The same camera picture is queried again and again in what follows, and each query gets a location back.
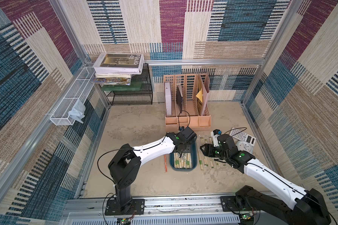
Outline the teal plastic storage box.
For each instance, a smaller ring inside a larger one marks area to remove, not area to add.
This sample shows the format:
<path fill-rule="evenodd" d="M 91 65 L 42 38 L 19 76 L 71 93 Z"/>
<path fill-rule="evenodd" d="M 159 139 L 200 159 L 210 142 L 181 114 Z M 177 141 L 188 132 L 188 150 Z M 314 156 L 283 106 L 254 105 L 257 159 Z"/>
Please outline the teal plastic storage box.
<path fill-rule="evenodd" d="M 198 165 L 196 143 L 188 146 L 184 153 L 171 153 L 169 155 L 170 166 L 175 171 L 189 172 Z"/>

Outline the chopsticks pair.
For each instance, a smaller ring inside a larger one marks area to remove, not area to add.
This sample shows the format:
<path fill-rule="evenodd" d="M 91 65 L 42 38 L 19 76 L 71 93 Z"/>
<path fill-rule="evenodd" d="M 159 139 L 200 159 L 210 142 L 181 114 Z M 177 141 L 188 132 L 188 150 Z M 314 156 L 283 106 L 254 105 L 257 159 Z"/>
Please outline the chopsticks pair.
<path fill-rule="evenodd" d="M 204 168 L 203 168 L 203 161 L 202 161 L 201 150 L 200 150 L 200 146 L 201 146 L 200 137 L 198 137 L 198 141 L 197 142 L 198 142 L 197 143 L 197 152 L 198 152 L 198 159 L 199 159 L 200 169 L 201 169 L 201 171 L 203 171 Z"/>
<path fill-rule="evenodd" d="M 201 138 L 201 140 L 202 140 L 202 145 L 204 145 L 206 143 L 206 140 L 203 137 Z M 207 162 L 206 156 L 204 156 L 204 163 L 205 163 L 205 166 L 208 167 L 208 162 Z"/>
<path fill-rule="evenodd" d="M 209 143 L 213 144 L 212 137 L 209 137 Z M 213 164 L 213 159 L 212 158 L 210 158 L 210 165 L 211 165 L 211 168 L 214 168 L 214 164 Z"/>

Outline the chopsticks red print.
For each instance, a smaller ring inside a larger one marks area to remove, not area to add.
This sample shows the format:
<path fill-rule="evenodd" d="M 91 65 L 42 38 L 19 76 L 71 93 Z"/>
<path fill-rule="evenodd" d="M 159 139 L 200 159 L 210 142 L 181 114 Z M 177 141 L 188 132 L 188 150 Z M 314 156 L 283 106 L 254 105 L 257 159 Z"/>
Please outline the chopsticks red print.
<path fill-rule="evenodd" d="M 167 172 L 168 171 L 168 165 L 167 165 L 167 155 L 164 155 L 164 171 Z"/>

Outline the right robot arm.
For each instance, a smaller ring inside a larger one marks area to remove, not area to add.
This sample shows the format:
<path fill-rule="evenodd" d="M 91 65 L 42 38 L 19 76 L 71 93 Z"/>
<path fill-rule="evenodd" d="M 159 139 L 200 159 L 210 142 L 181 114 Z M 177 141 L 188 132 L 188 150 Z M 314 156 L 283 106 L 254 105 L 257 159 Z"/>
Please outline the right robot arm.
<path fill-rule="evenodd" d="M 227 163 L 275 194 L 271 197 L 245 185 L 234 197 L 223 197 L 225 210 L 264 211 L 289 225 L 329 225 L 333 221 L 320 192 L 281 177 L 246 149 L 240 150 L 228 134 L 213 133 L 212 140 L 200 147 L 204 156 Z"/>

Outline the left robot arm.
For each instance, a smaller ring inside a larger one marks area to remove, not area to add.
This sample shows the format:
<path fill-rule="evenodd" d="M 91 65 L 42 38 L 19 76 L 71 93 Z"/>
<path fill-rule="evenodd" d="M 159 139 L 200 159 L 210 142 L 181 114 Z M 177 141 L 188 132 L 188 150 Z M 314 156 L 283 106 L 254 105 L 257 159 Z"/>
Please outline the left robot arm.
<path fill-rule="evenodd" d="M 155 142 L 131 147 L 123 145 L 108 164 L 110 175 L 115 183 L 115 203 L 121 213 L 127 213 L 132 206 L 131 184 L 139 169 L 145 163 L 162 155 L 184 152 L 196 141 L 197 135 L 190 128 L 174 133 L 168 132 Z"/>

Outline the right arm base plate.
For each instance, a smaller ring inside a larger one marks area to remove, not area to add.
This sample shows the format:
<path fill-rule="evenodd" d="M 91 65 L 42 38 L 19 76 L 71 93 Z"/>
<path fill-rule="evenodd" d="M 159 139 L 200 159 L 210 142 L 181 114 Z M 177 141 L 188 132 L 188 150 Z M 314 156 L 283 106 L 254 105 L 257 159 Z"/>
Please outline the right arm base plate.
<path fill-rule="evenodd" d="M 254 211 L 254 213 L 260 211 L 259 208 L 251 206 L 248 200 L 244 197 L 222 196 L 220 197 L 220 201 L 224 212 L 233 212 L 234 214 L 240 214 L 244 211 Z"/>

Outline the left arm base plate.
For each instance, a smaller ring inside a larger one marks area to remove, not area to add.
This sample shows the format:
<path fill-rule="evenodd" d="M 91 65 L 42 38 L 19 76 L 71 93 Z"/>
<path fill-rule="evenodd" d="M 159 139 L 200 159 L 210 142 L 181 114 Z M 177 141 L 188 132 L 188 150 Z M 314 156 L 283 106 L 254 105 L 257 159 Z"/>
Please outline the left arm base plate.
<path fill-rule="evenodd" d="M 144 199 L 132 199 L 129 203 L 121 205 L 118 200 L 108 200 L 104 208 L 105 216 L 143 215 L 145 210 Z"/>

